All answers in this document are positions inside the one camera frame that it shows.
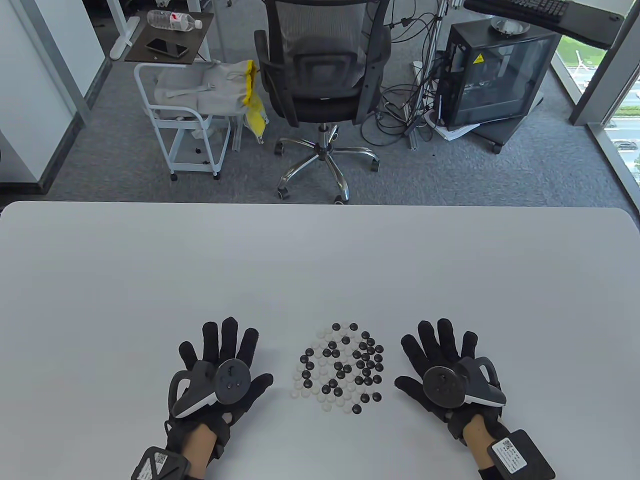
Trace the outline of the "person's right hand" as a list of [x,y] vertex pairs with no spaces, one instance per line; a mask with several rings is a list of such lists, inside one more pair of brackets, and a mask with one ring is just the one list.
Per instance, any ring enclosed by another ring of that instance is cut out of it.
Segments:
[[[437,330],[434,330],[432,323],[422,320],[418,324],[417,331],[418,340],[412,334],[405,334],[401,339],[401,345],[420,378],[429,368],[435,366],[450,368],[462,358],[475,357],[477,334],[472,331],[465,332],[462,338],[462,348],[458,350],[453,325],[447,318],[438,320]],[[421,380],[406,375],[397,377],[394,386],[418,402],[423,409],[434,414],[441,422],[446,423],[453,438],[462,443],[466,442],[463,439],[464,428],[477,415],[482,417],[487,432],[496,441],[500,441],[510,434],[501,422],[503,411],[501,407],[471,403],[454,409],[446,409],[429,400]]]

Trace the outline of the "person's left hand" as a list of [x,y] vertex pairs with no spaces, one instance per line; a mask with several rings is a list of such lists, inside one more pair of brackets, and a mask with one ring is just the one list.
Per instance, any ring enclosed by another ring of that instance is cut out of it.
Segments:
[[[208,321],[202,326],[202,354],[198,356],[190,341],[183,341],[178,353],[185,371],[192,374],[196,367],[224,371],[240,362],[251,368],[259,332],[249,327],[238,340],[238,322],[227,317],[219,325]],[[187,476],[202,479],[214,460],[219,460],[231,439],[232,427],[244,416],[268,387],[274,383],[271,373],[263,373],[240,386],[242,397],[231,403],[216,400],[204,404],[195,412],[177,417],[169,413],[165,422],[166,449],[181,454],[189,462]]]

